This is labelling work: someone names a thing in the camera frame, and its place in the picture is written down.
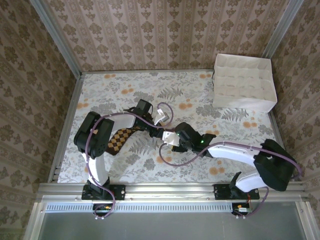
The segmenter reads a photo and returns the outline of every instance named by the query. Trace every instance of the patterned wall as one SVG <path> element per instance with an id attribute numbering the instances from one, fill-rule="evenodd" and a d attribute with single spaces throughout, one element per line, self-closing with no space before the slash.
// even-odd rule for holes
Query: patterned wall
<path id="1" fill-rule="evenodd" d="M 260 57 L 289 0 L 45 0 L 82 71 L 209 69 Z"/>
<path id="2" fill-rule="evenodd" d="M 305 0 L 272 63 L 275 116 L 286 149 L 303 168 L 320 225 L 320 1 Z"/>
<path id="3" fill-rule="evenodd" d="M 20 239 L 75 85 L 30 3 L 0 1 L 0 239 Z"/>

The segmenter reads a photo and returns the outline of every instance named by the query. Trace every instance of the floral mat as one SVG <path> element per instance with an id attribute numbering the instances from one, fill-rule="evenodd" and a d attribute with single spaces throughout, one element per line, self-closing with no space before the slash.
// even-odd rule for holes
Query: floral mat
<path id="1" fill-rule="evenodd" d="M 275 139 L 267 113 L 234 108 L 213 108 L 212 72 L 143 72 L 86 74 L 66 147 L 59 183 L 84 183 L 88 179 L 85 160 L 73 143 L 74 136 L 90 111 L 101 115 L 135 107 L 140 99 L 153 104 L 170 104 L 174 110 L 171 127 L 187 122 L 200 134 L 212 133 L 226 140 L 259 144 Z M 170 113 L 167 107 L 163 110 Z M 183 167 L 163 163 L 158 150 L 162 141 L 147 132 L 135 132 L 121 151 L 104 154 L 105 167 L 112 182 L 186 183 L 229 182 L 235 173 L 251 166 L 225 158 L 199 157 Z M 163 148 L 168 162 L 180 164 L 191 159 L 192 152 L 172 152 Z"/>

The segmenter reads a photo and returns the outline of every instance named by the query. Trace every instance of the white storage box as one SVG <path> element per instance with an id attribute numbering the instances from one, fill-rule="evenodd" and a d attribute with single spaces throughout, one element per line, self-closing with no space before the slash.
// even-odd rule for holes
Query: white storage box
<path id="1" fill-rule="evenodd" d="M 215 108 L 268 113 L 277 103 L 270 59 L 219 53 L 213 84 Z"/>

